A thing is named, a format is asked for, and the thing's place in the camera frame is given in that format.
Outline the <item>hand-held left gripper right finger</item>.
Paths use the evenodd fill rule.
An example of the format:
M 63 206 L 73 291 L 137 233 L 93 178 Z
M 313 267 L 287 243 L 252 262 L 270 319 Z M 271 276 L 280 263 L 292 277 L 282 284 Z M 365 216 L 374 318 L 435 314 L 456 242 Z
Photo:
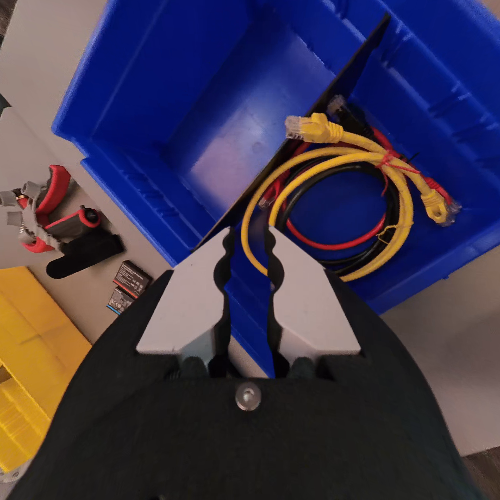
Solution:
M 266 244 L 278 353 L 285 358 L 359 354 L 358 339 L 323 266 L 275 227 L 268 227 Z

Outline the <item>yellow plastic bin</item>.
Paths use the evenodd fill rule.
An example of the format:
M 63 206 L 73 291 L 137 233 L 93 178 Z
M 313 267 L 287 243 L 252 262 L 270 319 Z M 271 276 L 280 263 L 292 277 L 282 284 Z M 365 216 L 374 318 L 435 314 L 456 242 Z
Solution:
M 27 267 L 1 270 L 1 471 L 32 459 L 91 344 Z

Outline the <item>red grey crimping tool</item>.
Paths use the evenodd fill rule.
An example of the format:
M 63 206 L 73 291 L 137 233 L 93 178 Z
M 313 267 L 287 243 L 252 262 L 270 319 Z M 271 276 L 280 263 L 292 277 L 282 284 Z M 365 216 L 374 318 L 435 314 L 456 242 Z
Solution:
M 51 221 L 71 180 L 66 168 L 50 165 L 45 184 L 28 181 L 19 189 L 1 191 L 1 207 L 16 209 L 7 213 L 7 224 L 19 229 L 18 240 L 29 252 L 61 251 L 65 240 L 76 239 L 101 225 L 98 211 L 83 205 L 74 213 Z

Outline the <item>black bin divider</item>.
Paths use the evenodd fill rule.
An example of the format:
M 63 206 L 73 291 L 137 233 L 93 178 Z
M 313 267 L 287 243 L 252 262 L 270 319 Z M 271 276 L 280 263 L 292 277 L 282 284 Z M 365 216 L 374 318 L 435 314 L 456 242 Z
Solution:
M 328 103 L 335 95 L 343 95 L 344 97 L 351 96 L 366 67 L 370 55 L 380 45 L 390 21 L 391 14 L 386 11 L 381 21 L 362 43 L 360 48 L 335 76 L 334 80 L 329 84 L 314 105 L 307 111 L 307 117 L 313 113 L 325 112 L 327 110 Z M 242 219 L 246 206 L 250 202 L 252 196 L 256 193 L 257 189 L 263 184 L 264 180 L 271 173 L 273 173 L 279 165 L 289 159 L 292 153 L 297 151 L 297 140 L 285 140 L 267 165 L 259 172 L 258 175 L 256 175 L 238 199 L 203 237 L 194 250 L 202 247 L 224 227 L 237 226 L 238 222 Z

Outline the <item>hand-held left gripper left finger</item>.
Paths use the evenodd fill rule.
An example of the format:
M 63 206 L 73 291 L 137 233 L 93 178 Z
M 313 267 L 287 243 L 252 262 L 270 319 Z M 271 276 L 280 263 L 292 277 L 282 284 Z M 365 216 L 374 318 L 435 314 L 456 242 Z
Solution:
M 228 293 L 234 229 L 227 227 L 172 271 L 138 342 L 146 355 L 199 358 L 206 366 L 227 355 L 230 341 Z

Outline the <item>red twist tie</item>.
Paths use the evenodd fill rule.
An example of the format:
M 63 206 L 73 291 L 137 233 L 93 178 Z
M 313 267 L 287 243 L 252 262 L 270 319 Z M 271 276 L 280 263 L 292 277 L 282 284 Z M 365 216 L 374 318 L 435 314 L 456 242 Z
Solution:
M 404 172 L 405 174 L 406 173 L 411 173 L 411 174 L 414 174 L 416 176 L 419 176 L 420 178 L 422 177 L 422 174 L 420 171 L 416 170 L 415 168 L 413 167 L 410 167 L 410 166 L 403 166 L 403 165 L 400 165 L 400 164 L 393 164 L 392 161 L 395 159 L 395 157 L 387 152 L 381 162 L 379 162 L 378 164 L 374 165 L 375 168 L 377 168 L 383 175 L 383 179 L 384 179 L 384 189 L 381 193 L 381 196 L 384 197 L 388 188 L 389 188 L 389 176 L 388 174 L 385 172 L 384 170 L 384 167 L 387 166 L 389 168 L 392 168 L 392 169 L 396 169 L 396 170 L 400 170 L 402 172 Z

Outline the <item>blue plastic bin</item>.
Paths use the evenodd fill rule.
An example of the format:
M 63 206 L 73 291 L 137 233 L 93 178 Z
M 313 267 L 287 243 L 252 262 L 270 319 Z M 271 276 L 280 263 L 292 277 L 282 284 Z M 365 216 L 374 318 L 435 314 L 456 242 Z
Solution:
M 350 286 L 384 313 L 499 245 L 499 20 L 478 1 L 109 1 L 53 122 L 172 266 L 241 228 L 241 196 L 391 16 L 351 101 L 461 205 L 416 188 L 403 248 Z

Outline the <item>yellow twist tie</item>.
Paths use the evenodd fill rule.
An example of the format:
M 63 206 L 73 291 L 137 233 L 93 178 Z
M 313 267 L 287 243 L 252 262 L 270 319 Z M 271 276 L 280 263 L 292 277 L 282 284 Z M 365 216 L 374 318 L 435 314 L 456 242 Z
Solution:
M 398 234 L 399 226 L 397 224 L 386 225 L 380 232 L 376 234 L 378 241 L 385 245 L 391 243 L 392 238 L 395 234 Z

